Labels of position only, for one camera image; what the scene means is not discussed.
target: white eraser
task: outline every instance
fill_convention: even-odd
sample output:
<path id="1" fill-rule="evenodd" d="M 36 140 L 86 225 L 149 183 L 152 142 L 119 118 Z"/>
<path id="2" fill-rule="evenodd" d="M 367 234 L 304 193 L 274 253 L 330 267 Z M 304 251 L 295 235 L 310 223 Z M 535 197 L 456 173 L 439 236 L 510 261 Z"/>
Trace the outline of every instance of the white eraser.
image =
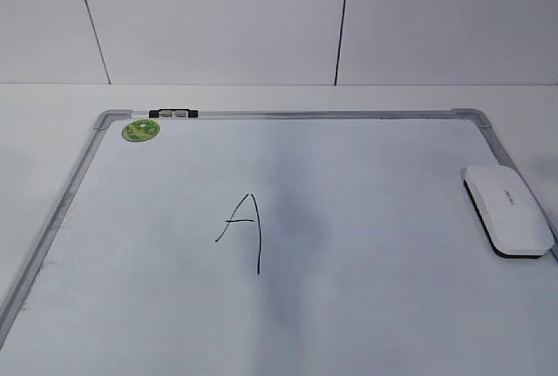
<path id="1" fill-rule="evenodd" d="M 465 183 L 501 256 L 539 257 L 555 243 L 536 200 L 513 169 L 501 165 L 466 169 Z"/>

